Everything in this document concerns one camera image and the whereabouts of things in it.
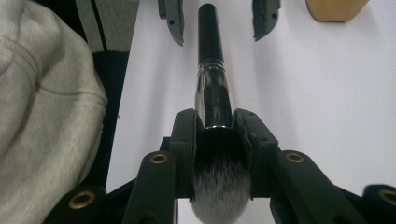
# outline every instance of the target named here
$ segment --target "screw hole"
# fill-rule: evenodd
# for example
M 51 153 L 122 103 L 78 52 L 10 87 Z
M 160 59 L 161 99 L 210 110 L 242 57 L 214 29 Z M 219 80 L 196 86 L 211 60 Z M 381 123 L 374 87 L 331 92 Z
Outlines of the screw hole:
M 286 158 L 292 162 L 303 162 L 304 161 L 304 158 L 296 153 L 289 153 L 288 155 L 286 155 Z
M 69 201 L 69 207 L 71 209 L 81 209 L 91 204 L 94 200 L 95 194 L 89 190 L 84 190 Z
M 150 158 L 150 161 L 152 162 L 152 163 L 156 163 L 156 164 L 158 164 L 158 163 L 164 163 L 164 162 L 166 162 L 168 160 L 168 157 L 166 157 L 164 154 L 156 154 L 156 155 L 154 155 L 154 156 L 152 156 L 151 158 Z
M 396 191 L 390 189 L 381 189 L 378 194 L 383 201 L 396 206 Z

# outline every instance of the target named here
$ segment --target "beige object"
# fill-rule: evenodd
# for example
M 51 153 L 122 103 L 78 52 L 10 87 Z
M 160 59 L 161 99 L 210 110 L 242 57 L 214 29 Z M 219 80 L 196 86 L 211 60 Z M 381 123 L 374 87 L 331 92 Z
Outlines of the beige object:
M 369 0 L 306 0 L 317 21 L 349 21 L 361 12 Z

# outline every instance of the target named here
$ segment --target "black brush handle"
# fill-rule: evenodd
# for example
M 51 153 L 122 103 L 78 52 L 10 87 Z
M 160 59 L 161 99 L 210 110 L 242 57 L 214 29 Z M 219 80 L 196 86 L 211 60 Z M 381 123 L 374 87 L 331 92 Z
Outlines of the black brush handle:
M 204 4 L 198 11 L 198 63 L 205 59 L 224 62 L 216 8 Z

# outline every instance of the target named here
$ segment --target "brush bristles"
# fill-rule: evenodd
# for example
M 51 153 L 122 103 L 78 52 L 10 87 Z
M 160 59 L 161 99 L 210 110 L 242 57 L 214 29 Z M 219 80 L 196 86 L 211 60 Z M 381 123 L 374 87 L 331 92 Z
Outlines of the brush bristles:
M 234 223 L 245 210 L 250 195 L 248 170 L 231 160 L 213 163 L 194 180 L 192 209 L 206 224 Z
M 250 175 L 239 136 L 206 130 L 197 138 L 193 186 L 195 215 L 205 224 L 234 223 L 250 197 Z

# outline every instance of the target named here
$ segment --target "dark fabric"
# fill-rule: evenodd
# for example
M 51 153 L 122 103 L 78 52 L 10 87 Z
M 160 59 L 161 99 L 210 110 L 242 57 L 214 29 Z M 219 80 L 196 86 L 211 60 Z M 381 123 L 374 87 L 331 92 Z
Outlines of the dark fabric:
M 105 87 L 108 105 L 98 153 L 90 173 L 81 185 L 106 185 L 128 57 L 129 52 L 107 51 L 93 54 L 95 70 Z
M 75 0 L 36 0 L 36 2 L 55 12 L 55 14 L 58 15 L 64 23 L 70 26 L 70 28 L 87 41 L 87 36 L 85 36 L 84 29 L 82 28 L 82 24 L 79 19 Z

